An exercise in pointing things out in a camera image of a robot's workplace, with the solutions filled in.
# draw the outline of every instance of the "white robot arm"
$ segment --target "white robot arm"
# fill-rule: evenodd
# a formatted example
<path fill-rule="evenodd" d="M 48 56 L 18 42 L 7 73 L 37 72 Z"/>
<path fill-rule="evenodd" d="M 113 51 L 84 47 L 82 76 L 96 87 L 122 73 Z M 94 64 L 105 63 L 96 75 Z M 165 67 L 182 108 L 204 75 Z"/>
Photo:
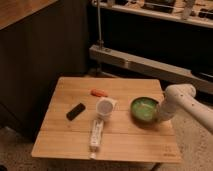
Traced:
<path fill-rule="evenodd" d="M 157 106 L 158 119 L 169 120 L 181 107 L 213 134 L 213 110 L 194 99 L 196 89 L 191 84 L 176 84 L 165 89 L 165 99 Z"/>

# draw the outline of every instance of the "green bowl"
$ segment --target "green bowl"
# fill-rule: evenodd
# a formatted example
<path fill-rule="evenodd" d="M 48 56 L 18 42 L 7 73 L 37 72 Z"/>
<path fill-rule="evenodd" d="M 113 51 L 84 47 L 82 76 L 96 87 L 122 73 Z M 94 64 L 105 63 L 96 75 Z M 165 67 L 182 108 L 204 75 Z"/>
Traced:
<path fill-rule="evenodd" d="M 152 123 L 156 120 L 158 101 L 149 97 L 139 97 L 131 103 L 131 114 L 138 121 Z"/>

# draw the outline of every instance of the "table leg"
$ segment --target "table leg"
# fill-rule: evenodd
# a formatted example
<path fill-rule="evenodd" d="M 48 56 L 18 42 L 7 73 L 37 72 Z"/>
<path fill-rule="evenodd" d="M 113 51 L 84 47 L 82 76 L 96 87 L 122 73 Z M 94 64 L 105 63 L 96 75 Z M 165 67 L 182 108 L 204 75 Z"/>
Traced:
<path fill-rule="evenodd" d="M 161 165 L 162 163 L 155 163 L 153 168 L 150 171 L 156 171 Z"/>

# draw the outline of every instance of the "orange object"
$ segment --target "orange object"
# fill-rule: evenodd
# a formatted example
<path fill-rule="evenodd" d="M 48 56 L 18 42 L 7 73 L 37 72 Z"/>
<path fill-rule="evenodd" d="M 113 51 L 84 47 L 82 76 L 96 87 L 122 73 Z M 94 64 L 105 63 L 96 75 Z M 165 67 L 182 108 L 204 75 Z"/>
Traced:
<path fill-rule="evenodd" d="M 108 97 L 107 93 L 105 93 L 102 90 L 97 90 L 97 89 L 92 89 L 90 94 L 93 96 L 97 96 L 97 97 Z"/>

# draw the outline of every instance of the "floor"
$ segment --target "floor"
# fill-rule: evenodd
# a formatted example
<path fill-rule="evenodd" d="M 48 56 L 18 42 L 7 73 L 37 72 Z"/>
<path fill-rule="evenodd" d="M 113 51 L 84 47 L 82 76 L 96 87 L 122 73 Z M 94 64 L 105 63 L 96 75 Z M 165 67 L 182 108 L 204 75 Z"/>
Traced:
<path fill-rule="evenodd" d="M 182 163 L 163 164 L 158 171 L 213 170 L 213 136 L 198 122 L 178 110 L 172 119 L 176 139 L 182 154 Z M 96 162 L 83 160 L 56 160 L 32 158 L 33 143 L 10 128 L 0 129 L 0 165 L 8 171 L 141 171 L 142 163 Z"/>

